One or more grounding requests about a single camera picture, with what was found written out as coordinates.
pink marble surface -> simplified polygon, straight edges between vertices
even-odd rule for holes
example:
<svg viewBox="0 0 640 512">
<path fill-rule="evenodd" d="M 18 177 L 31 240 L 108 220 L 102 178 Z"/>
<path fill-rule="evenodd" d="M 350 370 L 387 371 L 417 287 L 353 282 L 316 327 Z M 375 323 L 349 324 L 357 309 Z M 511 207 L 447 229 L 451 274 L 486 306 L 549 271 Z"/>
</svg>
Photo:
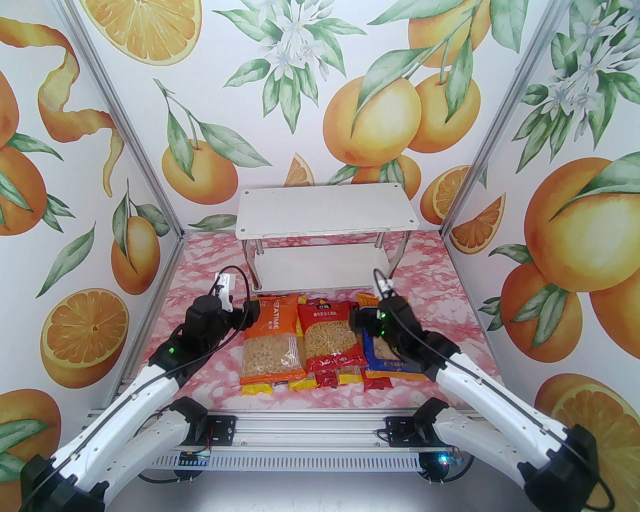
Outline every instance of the pink marble surface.
<svg viewBox="0 0 640 512">
<path fill-rule="evenodd" d="M 399 237 L 399 233 L 385 236 L 385 249 L 389 256 L 395 252 Z M 373 241 L 374 238 L 362 235 L 281 239 L 266 241 L 265 246 L 354 243 Z M 227 264 L 236 264 L 248 273 L 240 242 L 234 234 L 191 234 L 145 350 L 143 364 L 147 363 L 148 357 L 167 339 L 171 331 L 184 321 L 184 313 L 193 300 L 209 291 L 215 272 Z M 495 362 L 438 232 L 418 231 L 412 234 L 394 281 L 396 290 L 408 298 L 423 327 L 439 331 L 457 342 L 480 368 L 499 378 Z M 237 303 L 243 293 L 243 286 L 239 283 L 234 291 Z M 372 293 L 372 289 L 310 291 L 307 296 L 356 300 L 358 291 Z M 392 379 L 394 388 L 391 390 L 364 392 L 362 384 L 349 384 L 336 389 L 292 391 L 288 386 L 279 385 L 274 389 L 273 395 L 260 393 L 241 396 L 238 379 L 242 356 L 243 334 L 240 333 L 191 378 L 179 396 L 190 396 L 210 409 L 241 410 L 413 408 L 434 396 L 452 405 L 464 405 L 458 397 L 442 390 L 437 384 L 400 379 Z"/>
</svg>

red pasta bag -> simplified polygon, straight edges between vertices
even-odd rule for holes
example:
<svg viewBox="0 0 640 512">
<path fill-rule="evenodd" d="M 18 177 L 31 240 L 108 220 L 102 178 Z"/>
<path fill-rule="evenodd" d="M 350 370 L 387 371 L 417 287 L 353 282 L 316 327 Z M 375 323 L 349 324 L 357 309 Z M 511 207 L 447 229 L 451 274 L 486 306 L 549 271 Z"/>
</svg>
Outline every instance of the red pasta bag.
<svg viewBox="0 0 640 512">
<path fill-rule="evenodd" d="M 308 372 L 367 364 L 362 346 L 349 327 L 350 307 L 348 301 L 298 305 Z"/>
</svg>

wire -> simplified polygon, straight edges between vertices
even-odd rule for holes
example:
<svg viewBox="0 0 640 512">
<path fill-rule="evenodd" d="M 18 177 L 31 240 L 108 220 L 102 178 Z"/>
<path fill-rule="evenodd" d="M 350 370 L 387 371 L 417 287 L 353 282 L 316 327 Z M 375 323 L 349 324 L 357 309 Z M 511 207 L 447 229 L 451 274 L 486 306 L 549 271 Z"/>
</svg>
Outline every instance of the wire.
<svg viewBox="0 0 640 512">
<path fill-rule="evenodd" d="M 380 293 L 380 296 L 384 298 L 385 294 L 382 292 L 382 288 L 380 286 L 380 283 L 378 282 L 378 280 L 376 278 L 377 274 L 380 274 L 383 277 L 384 281 L 386 281 L 386 282 L 388 282 L 389 279 L 387 278 L 387 276 L 384 275 L 382 270 L 380 270 L 378 268 L 374 268 L 373 269 L 373 280 L 374 280 L 374 282 L 376 284 L 376 287 L 378 288 L 378 292 Z M 391 297 L 394 293 L 397 295 L 396 291 L 393 290 L 393 288 L 390 288 L 390 290 L 387 293 L 386 297 Z M 407 327 L 402 322 L 402 320 L 400 320 L 400 318 L 398 318 L 398 316 L 397 316 L 395 311 L 390 309 L 389 312 L 391 313 L 391 316 L 396 320 L 396 322 L 398 322 L 400 327 L 402 327 L 403 330 L 407 334 L 409 334 L 412 338 L 414 338 L 416 341 L 418 341 L 419 343 L 421 343 L 422 345 L 427 347 L 431 352 L 434 352 L 435 354 L 437 354 L 439 357 L 444 359 L 447 363 L 451 364 L 452 366 L 455 366 L 460 371 L 463 371 L 464 373 L 468 374 L 474 380 L 479 381 L 483 385 L 487 386 L 491 391 L 496 393 L 500 398 L 505 400 L 505 402 L 507 402 L 514 409 L 516 409 L 518 412 L 520 412 L 524 417 L 526 417 L 529 421 L 531 421 L 536 427 L 540 428 L 541 431 L 549 434 L 549 436 L 551 436 L 555 441 L 557 441 L 564 448 L 569 450 L 573 454 L 573 456 L 575 456 L 580 461 L 580 463 L 586 468 L 586 470 L 598 479 L 598 483 L 602 486 L 605 494 L 607 495 L 607 499 L 609 500 L 609 503 L 608 503 L 608 505 L 606 507 L 592 507 L 590 505 L 585 504 L 583 508 L 585 508 L 587 510 L 591 510 L 593 512 L 612 512 L 612 510 L 616 507 L 616 501 L 615 501 L 615 498 L 613 496 L 613 493 L 611 492 L 611 489 L 606 484 L 606 482 L 602 479 L 602 476 L 600 476 L 599 473 L 596 473 L 591 468 L 591 466 L 589 465 L 587 460 L 582 455 L 580 455 L 572 446 L 567 444 L 564 439 L 562 439 L 559 435 L 557 435 L 555 432 L 553 432 L 550 428 L 545 427 L 545 425 L 543 423 L 541 423 L 538 419 L 536 419 L 531 414 L 529 414 L 519 404 L 515 403 L 510 397 L 508 397 L 505 393 L 500 391 L 497 387 L 492 385 L 490 382 L 486 381 L 485 379 L 483 379 L 482 377 L 480 377 L 479 375 L 477 375 L 475 372 L 471 371 L 470 369 L 466 368 L 465 366 L 462 366 L 461 364 L 456 363 L 455 361 L 452 361 L 449 357 L 445 356 L 444 354 L 441 354 L 438 350 L 436 350 L 435 348 L 430 346 L 428 343 L 426 343 L 424 340 L 422 340 L 421 338 L 416 336 L 409 329 L 409 327 Z"/>
<path fill-rule="evenodd" d="M 174 477 L 174 478 L 166 478 L 166 479 L 163 479 L 163 480 L 156 480 L 155 478 L 149 478 L 148 476 L 144 476 L 142 473 L 140 473 L 138 475 L 138 478 L 140 478 L 141 480 L 147 482 L 148 484 L 175 484 L 175 483 L 180 483 L 180 482 L 192 480 L 192 478 L 194 478 L 194 477 L 186 478 L 186 477 L 177 476 L 177 477 Z"/>
<path fill-rule="evenodd" d="M 244 271 L 239 266 L 236 266 L 236 265 L 227 265 L 220 272 L 218 272 L 218 277 L 216 277 L 216 280 L 214 281 L 213 286 L 211 287 L 211 290 L 209 290 L 209 295 L 211 295 L 213 293 L 213 291 L 216 289 L 216 286 L 218 285 L 218 281 L 220 280 L 220 276 L 222 274 L 224 274 L 225 270 L 229 270 L 230 268 L 232 268 L 234 270 L 237 270 L 238 272 L 240 272 L 240 274 L 242 274 L 242 277 L 244 278 L 244 286 L 245 286 L 245 289 L 247 290 L 247 294 L 246 295 L 247 295 L 247 300 L 248 300 L 248 297 L 249 297 L 249 292 L 248 292 L 248 290 L 249 290 L 249 279 L 247 279 L 247 276 L 244 273 Z"/>
<path fill-rule="evenodd" d="M 376 430 L 376 437 L 385 443 L 389 443 L 389 432 L 386 428 Z"/>
<path fill-rule="evenodd" d="M 469 471 L 469 469 L 471 468 L 471 464 L 474 463 L 474 460 L 476 460 L 476 458 L 473 455 L 469 454 L 469 462 L 467 462 L 467 465 L 462 468 L 462 471 L 457 475 L 453 475 L 449 478 L 445 478 L 442 481 L 445 484 L 448 484 L 449 482 L 455 482 L 456 480 L 461 479 L 465 474 L 467 474 L 467 471 Z"/>
<path fill-rule="evenodd" d="M 230 268 L 234 268 L 236 270 L 238 270 L 238 272 L 240 272 L 240 274 L 242 274 L 242 277 L 244 278 L 244 290 L 246 292 L 246 300 L 249 301 L 251 296 L 250 296 L 250 292 L 249 292 L 249 279 L 247 278 L 246 274 L 244 273 L 244 271 L 240 268 L 237 267 L 235 265 L 228 265 L 226 267 L 224 267 L 219 273 L 218 273 L 218 277 L 216 278 L 216 281 L 214 282 L 214 286 L 212 287 L 212 290 L 215 288 L 216 284 L 218 283 L 218 280 L 220 279 L 220 275 L 225 271 L 228 270 Z M 245 308 L 244 309 L 244 315 L 243 315 L 243 320 L 241 325 L 244 325 L 244 323 L 246 322 L 246 318 L 249 315 L 249 308 Z M 178 325 L 178 327 L 176 327 L 173 330 L 172 336 L 178 334 L 180 332 L 180 330 L 184 327 L 184 324 L 180 324 Z M 147 382 L 145 382 L 144 384 L 142 384 L 142 386 L 140 386 L 140 388 L 138 388 L 137 391 L 133 392 L 132 394 L 128 395 L 122 402 L 120 402 L 114 409 L 113 411 L 111 411 L 109 414 L 107 414 L 104 418 L 102 418 L 100 420 L 100 423 L 98 423 L 98 425 L 96 426 L 95 429 L 93 429 L 91 432 L 89 432 L 87 434 L 87 436 L 84 438 L 84 440 L 77 446 L 77 448 L 75 448 L 70 454 L 69 456 L 62 461 L 62 463 L 60 464 L 60 466 L 56 467 L 54 469 L 54 471 L 49 474 L 42 482 L 40 482 L 36 488 L 31 491 L 31 493 L 27 496 L 27 498 L 22 502 L 22 506 L 20 507 L 20 509 L 18 510 L 18 512 L 26 512 L 27 507 L 29 506 L 29 503 L 33 500 L 33 498 L 35 497 L 35 495 L 42 489 L 42 486 L 47 483 L 50 479 L 52 479 L 55 475 L 59 474 L 60 471 L 62 471 L 62 469 L 71 462 L 72 458 L 74 456 L 78 456 L 80 454 L 80 452 L 82 450 L 84 450 L 86 448 L 86 446 L 91 442 L 91 439 L 93 439 L 97 433 L 104 427 L 104 425 L 111 419 L 113 418 L 134 396 L 137 396 L 141 391 L 145 390 L 146 388 L 148 388 L 149 386 L 151 386 L 151 384 L 154 384 L 155 382 L 159 381 L 160 379 L 164 378 L 164 377 L 168 377 L 169 375 L 173 376 L 172 374 L 175 374 L 176 372 L 179 372 L 180 370 L 185 369 L 187 366 L 190 366 L 194 363 L 197 363 L 199 361 L 202 361 L 203 359 L 206 359 L 207 357 L 211 357 L 213 354 L 215 354 L 216 352 L 218 352 L 219 350 L 222 350 L 225 346 L 227 346 L 229 343 L 231 343 L 231 341 L 237 336 L 237 334 L 240 332 L 239 329 L 236 329 L 233 334 L 231 336 L 229 336 L 229 338 L 227 338 L 223 343 L 221 343 L 220 345 L 218 345 L 216 348 L 210 350 L 209 352 L 207 352 L 206 354 L 192 360 L 189 361 L 188 363 L 182 364 L 176 368 L 173 368 L 172 370 L 167 370 L 164 373 L 161 373 L 160 375 L 157 375 L 156 377 L 152 378 L 151 380 L 148 380 Z"/>
</svg>

white shelf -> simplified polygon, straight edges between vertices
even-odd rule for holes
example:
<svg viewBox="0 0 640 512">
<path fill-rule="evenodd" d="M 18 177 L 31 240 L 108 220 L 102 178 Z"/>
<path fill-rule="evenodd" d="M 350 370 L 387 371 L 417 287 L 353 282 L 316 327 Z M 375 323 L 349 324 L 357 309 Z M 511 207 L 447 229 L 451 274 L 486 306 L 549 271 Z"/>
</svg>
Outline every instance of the white shelf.
<svg viewBox="0 0 640 512">
<path fill-rule="evenodd" d="M 264 188 L 240 194 L 240 240 L 413 231 L 418 219 L 397 183 Z"/>
<path fill-rule="evenodd" d="M 384 249 L 373 244 L 264 248 L 255 257 L 264 292 L 361 288 L 374 285 L 373 269 L 387 273 Z"/>
</svg>

metal shelf leg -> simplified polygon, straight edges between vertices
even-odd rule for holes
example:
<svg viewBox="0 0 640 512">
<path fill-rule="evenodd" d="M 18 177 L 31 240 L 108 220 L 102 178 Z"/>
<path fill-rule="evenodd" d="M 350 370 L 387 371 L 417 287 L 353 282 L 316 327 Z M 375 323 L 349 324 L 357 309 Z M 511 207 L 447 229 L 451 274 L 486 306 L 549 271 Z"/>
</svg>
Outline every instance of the metal shelf leg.
<svg viewBox="0 0 640 512">
<path fill-rule="evenodd" d="M 394 254 L 394 256 L 391 258 L 391 261 L 389 262 L 389 277 L 393 277 L 394 276 L 394 272 L 396 271 L 396 268 L 398 266 L 398 264 L 400 263 L 400 260 L 402 259 L 402 256 L 404 255 L 404 250 L 406 249 L 406 244 L 409 241 L 409 237 L 411 236 L 411 232 L 410 231 L 405 231 L 402 235 L 402 240 L 400 240 L 400 245 L 398 246 L 398 249 L 396 251 L 396 254 Z"/>
<path fill-rule="evenodd" d="M 255 251 L 253 247 L 249 245 L 249 240 L 241 240 L 242 251 L 244 253 L 244 260 L 249 265 L 249 273 L 251 274 L 251 280 L 253 281 L 253 291 L 259 292 L 262 290 L 262 283 L 258 278 L 258 271 L 255 267 Z"/>
</svg>

